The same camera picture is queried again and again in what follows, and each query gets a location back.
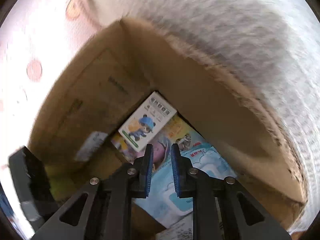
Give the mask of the brown cardboard box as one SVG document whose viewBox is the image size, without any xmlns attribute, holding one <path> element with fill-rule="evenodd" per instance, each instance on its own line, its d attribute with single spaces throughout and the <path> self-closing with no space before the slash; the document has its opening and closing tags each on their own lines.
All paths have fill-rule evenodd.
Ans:
<svg viewBox="0 0 320 240">
<path fill-rule="evenodd" d="M 275 111 L 230 70 L 144 22 L 115 22 L 81 48 L 47 95 L 30 149 L 50 174 L 74 172 L 89 133 L 114 132 L 155 90 L 288 229 L 305 204 L 305 184 Z"/>
</svg>

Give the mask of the panda picture small box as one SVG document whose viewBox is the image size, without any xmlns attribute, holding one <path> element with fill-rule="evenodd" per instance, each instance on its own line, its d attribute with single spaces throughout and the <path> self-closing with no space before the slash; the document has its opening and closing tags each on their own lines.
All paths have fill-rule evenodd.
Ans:
<svg viewBox="0 0 320 240">
<path fill-rule="evenodd" d="M 177 110 L 153 92 L 118 129 L 137 152 L 141 151 L 172 119 Z"/>
</svg>

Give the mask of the white paper sheet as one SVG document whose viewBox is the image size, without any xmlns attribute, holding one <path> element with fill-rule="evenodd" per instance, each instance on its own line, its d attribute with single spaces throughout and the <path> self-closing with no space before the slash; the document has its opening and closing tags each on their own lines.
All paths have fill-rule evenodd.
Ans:
<svg viewBox="0 0 320 240">
<path fill-rule="evenodd" d="M 193 199 L 178 198 L 175 193 L 164 197 L 155 219 L 165 227 L 155 239 L 193 239 Z"/>
</svg>

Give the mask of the colourful oil pastel box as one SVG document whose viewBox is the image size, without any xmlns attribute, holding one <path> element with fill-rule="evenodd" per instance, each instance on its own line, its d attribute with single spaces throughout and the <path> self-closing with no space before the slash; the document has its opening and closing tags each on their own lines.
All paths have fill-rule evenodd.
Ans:
<svg viewBox="0 0 320 240">
<path fill-rule="evenodd" d="M 119 133 L 112 137 L 111 142 L 130 163 L 144 155 L 144 149 L 135 151 Z M 153 145 L 153 164 L 159 167 L 170 157 L 172 144 L 178 144 L 180 151 L 185 151 L 203 142 L 205 139 L 176 114 L 150 141 Z"/>
</svg>

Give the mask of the white shipping label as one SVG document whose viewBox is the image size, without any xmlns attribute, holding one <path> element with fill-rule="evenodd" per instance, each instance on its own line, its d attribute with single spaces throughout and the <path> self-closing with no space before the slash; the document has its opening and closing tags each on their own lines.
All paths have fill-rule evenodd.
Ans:
<svg viewBox="0 0 320 240">
<path fill-rule="evenodd" d="M 78 162 L 87 162 L 94 152 L 96 152 L 106 140 L 108 134 L 104 132 L 94 131 L 84 141 L 74 160 Z"/>
</svg>

